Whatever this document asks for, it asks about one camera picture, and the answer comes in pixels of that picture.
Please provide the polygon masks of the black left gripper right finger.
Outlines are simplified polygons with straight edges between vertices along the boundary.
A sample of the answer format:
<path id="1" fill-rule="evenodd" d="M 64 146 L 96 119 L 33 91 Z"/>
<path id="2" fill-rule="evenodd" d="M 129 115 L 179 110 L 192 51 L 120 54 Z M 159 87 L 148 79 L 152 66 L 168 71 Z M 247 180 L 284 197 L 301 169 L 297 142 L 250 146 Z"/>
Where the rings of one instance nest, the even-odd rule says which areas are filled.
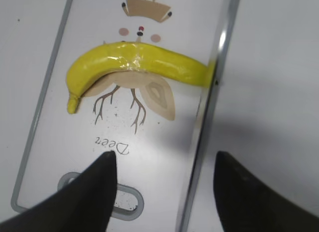
<path id="1" fill-rule="evenodd" d="M 217 152 L 216 209 L 225 232 L 317 232 L 319 219 L 285 199 L 228 152 Z"/>

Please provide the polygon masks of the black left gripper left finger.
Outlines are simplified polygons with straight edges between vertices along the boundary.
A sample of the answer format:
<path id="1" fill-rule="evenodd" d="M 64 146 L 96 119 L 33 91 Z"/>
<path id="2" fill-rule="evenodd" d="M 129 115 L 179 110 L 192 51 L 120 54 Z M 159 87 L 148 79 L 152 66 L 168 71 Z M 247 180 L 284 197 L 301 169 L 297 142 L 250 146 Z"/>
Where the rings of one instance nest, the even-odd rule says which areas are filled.
<path id="1" fill-rule="evenodd" d="M 2 232 L 104 232 L 117 193 L 115 152 L 104 152 L 66 187 L 0 225 Z"/>

